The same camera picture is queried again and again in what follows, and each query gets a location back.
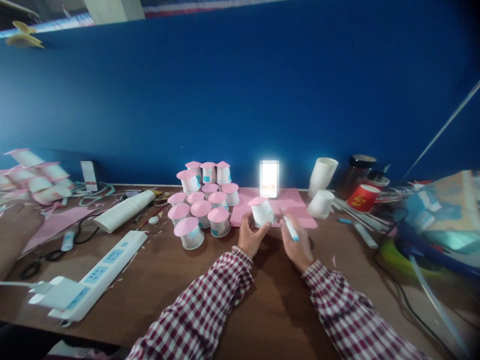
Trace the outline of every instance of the hand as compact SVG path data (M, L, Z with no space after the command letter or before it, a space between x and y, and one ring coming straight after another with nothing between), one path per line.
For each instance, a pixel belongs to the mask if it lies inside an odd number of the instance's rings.
M289 259L293 262L300 273L305 273L315 262L314 256L310 251L310 242L307 231L300 225L298 219L289 212L281 209L280 213L283 217L288 218L298 234L298 242L295 242L290 235L289 228L285 223L285 219L280 219L281 237L283 246Z
M240 236L238 237L238 247L253 259L259 250L260 243L269 232L272 224L267 222L260 229L256 230L255 220L252 212L247 212L241 218Z

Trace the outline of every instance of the shirt sleeve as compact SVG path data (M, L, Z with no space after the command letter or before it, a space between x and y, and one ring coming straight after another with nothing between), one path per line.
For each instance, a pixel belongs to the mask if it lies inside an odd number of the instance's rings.
M342 359L429 359L399 336L339 271L319 260L302 275L318 317Z
M227 315L253 282L252 264L237 246L224 253L162 311L127 359L211 358Z

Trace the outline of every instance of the red cup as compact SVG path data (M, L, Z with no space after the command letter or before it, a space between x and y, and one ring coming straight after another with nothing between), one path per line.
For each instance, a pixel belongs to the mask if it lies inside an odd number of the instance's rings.
M362 184L346 201L347 205L360 213L369 213L379 197L380 190L371 185Z

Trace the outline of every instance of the person's right hand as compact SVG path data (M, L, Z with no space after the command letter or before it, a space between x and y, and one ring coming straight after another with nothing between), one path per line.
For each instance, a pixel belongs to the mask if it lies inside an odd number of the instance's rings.
M283 217L290 220L298 234L298 241L295 242L290 235L289 228L283 218L280 219L281 237L285 252L300 273L305 273L315 262L314 256L310 251L310 242L307 231L300 225L298 219L291 213L281 209L280 213Z

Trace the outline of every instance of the person's arm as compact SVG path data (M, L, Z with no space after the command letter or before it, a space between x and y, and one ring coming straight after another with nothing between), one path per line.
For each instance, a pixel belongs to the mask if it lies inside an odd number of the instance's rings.
M132 359L211 358L229 312L253 282L252 258L271 224L254 232L247 213L240 227L238 246L223 254L205 275L193 281L175 303L160 314L145 336L132 347Z
M285 251L308 285L318 318L343 359L428 359L399 336L339 271L330 271L315 261L305 229L291 214L282 214L290 219L299 237L294 242L285 221L280 220Z

